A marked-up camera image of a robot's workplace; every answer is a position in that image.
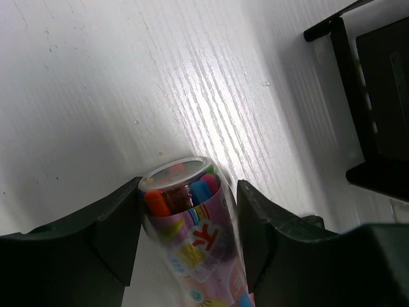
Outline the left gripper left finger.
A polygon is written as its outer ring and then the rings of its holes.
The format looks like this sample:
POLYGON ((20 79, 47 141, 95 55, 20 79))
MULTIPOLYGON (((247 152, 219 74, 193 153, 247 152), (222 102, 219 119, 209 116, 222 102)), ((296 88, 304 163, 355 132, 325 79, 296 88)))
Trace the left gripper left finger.
POLYGON ((2 306, 121 306, 139 234, 139 178, 29 233, 1 237, 2 306))

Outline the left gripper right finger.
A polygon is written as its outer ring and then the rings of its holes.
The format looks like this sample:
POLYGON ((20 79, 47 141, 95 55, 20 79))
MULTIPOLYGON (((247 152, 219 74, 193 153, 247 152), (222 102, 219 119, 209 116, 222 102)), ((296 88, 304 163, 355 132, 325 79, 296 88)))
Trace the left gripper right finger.
POLYGON ((238 226, 257 306, 407 306, 408 225, 337 234, 237 184, 238 226))

